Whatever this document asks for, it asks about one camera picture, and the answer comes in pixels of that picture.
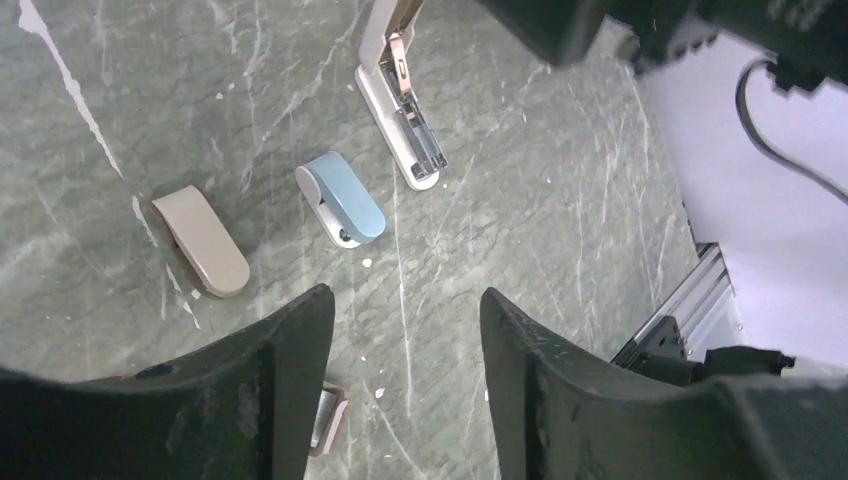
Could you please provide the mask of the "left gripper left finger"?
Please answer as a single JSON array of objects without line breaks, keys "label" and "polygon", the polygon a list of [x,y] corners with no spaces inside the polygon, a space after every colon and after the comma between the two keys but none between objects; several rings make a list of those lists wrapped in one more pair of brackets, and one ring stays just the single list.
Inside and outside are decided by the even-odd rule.
[{"label": "left gripper left finger", "polygon": [[319,284],[263,320],[126,377],[1,372],[5,479],[300,479],[335,323]]}]

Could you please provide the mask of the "staple box tray with staples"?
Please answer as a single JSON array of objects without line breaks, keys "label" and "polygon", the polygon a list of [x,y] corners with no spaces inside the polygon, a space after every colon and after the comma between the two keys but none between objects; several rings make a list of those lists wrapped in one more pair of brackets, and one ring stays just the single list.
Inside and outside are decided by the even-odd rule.
[{"label": "staple box tray with staples", "polygon": [[346,391],[327,381],[323,383],[313,425],[309,454],[318,457],[328,454],[345,419],[349,399]]}]

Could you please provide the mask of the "blue mini stapler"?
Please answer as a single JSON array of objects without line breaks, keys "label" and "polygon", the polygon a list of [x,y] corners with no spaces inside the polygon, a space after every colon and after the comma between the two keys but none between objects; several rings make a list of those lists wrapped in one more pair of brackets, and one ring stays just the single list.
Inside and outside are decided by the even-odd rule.
[{"label": "blue mini stapler", "polygon": [[297,185],[330,240],[356,248],[373,242],[386,218],[345,158],[335,151],[300,165]]}]

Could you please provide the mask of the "beige stapler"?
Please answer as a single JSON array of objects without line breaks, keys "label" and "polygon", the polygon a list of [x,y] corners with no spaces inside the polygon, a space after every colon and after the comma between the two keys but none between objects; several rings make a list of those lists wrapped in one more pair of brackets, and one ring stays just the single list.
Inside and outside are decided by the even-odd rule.
[{"label": "beige stapler", "polygon": [[197,187],[188,185],[152,204],[208,292],[227,298],[245,288],[250,266]]}]

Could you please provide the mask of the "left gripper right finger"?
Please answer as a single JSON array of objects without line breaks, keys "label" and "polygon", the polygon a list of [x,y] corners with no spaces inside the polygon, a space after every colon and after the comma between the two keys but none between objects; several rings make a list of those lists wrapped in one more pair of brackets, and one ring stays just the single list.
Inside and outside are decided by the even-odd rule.
[{"label": "left gripper right finger", "polygon": [[686,386],[604,361],[496,289],[480,333],[505,479],[843,479],[847,382],[770,373]]}]

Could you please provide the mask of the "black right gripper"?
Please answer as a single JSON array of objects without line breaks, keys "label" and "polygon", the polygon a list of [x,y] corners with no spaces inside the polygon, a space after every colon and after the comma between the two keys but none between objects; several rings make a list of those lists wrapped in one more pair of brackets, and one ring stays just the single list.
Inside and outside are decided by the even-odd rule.
[{"label": "black right gripper", "polygon": [[847,82],[844,1],[485,1],[483,7],[534,55],[555,67],[584,59],[602,23],[629,28],[626,60],[638,74],[662,68],[728,32],[776,58],[777,86],[816,90]]}]

